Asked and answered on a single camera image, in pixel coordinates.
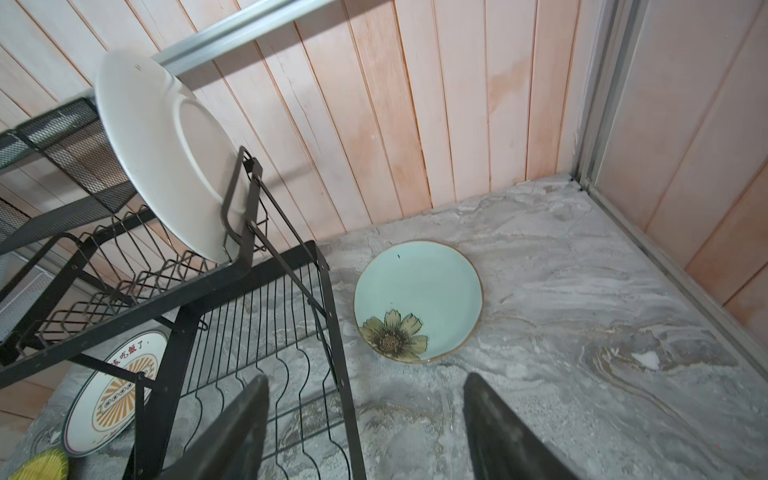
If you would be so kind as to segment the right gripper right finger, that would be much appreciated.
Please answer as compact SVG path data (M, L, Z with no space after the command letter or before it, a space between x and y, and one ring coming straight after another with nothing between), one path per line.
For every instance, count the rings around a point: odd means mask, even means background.
M477 479L574 479L576 475L477 373L464 383L464 419Z

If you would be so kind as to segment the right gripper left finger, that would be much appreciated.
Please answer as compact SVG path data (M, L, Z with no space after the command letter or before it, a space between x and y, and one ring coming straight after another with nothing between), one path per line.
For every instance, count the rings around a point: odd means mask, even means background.
M162 479L256 479L263 458L269 382L256 376Z

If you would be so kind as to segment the mint green flower plate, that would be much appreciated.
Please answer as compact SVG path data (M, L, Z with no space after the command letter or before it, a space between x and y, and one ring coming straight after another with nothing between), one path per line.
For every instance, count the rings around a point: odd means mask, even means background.
M435 362L461 349L480 324L483 286L455 248L427 240L378 254L355 286L358 331L377 354L406 364Z

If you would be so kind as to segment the green rim white plate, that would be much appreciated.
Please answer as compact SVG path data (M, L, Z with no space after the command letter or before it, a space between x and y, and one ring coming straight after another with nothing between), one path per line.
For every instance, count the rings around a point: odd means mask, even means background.
M108 140L130 181L164 226L216 263L239 250L249 179L210 111L175 76L128 50L102 59L94 83Z

